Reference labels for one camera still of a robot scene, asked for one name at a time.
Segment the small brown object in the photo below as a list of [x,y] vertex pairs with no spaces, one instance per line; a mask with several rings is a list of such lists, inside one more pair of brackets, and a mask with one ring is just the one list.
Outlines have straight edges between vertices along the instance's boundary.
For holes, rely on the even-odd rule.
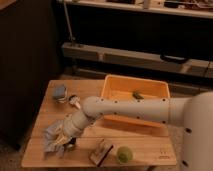
[[109,140],[102,139],[89,158],[96,166],[99,167],[112,148],[113,145]]

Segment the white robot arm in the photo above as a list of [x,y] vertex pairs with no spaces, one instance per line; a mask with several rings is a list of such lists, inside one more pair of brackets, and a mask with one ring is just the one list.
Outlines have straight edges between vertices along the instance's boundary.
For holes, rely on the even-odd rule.
[[193,98],[111,101],[87,98],[82,110],[64,119],[57,143],[79,137],[84,129],[107,114],[122,115],[184,127],[181,171],[210,171],[213,168],[213,93]]

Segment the green ball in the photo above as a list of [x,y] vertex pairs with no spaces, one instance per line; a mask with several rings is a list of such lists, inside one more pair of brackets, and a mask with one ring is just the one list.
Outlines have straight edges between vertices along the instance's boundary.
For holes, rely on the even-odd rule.
[[132,160],[133,153],[130,148],[123,146],[118,148],[116,157],[120,164],[125,164]]

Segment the crumpled cloth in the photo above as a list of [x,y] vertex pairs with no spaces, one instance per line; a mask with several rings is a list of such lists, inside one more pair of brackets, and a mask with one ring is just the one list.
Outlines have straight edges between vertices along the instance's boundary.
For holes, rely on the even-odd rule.
[[59,131],[62,127],[63,120],[54,122],[43,132],[44,141],[44,155],[51,152],[56,152],[57,155],[62,158],[64,155],[65,147],[63,145],[54,145],[54,141],[57,139]]

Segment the floor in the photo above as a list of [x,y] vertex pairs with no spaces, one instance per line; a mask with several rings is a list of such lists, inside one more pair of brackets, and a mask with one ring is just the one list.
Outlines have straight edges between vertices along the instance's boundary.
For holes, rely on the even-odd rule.
[[[60,79],[79,79],[79,77],[71,77],[68,75],[62,75]],[[185,96],[184,94],[180,93],[172,93],[172,97],[180,97],[180,96]],[[177,155],[178,163],[180,163],[180,153],[181,153],[181,144],[182,144],[182,128],[179,127],[174,127],[174,126],[168,126],[170,135],[171,135],[171,140],[174,145],[174,150]],[[142,167],[122,167],[122,168],[86,168],[86,169],[24,169],[21,167],[21,160],[24,154],[25,147],[27,145],[27,142],[30,137],[31,130],[28,131],[26,134],[23,142],[22,142],[22,148],[19,151],[14,151],[11,148],[9,148],[6,144],[3,142],[0,142],[0,171],[43,171],[43,170],[78,170],[78,171],[90,171],[90,170],[95,170],[95,171],[107,171],[107,170],[113,170],[113,171],[143,171],[146,168]],[[179,166],[171,166],[171,167],[157,167],[154,169],[155,171],[179,171]]]

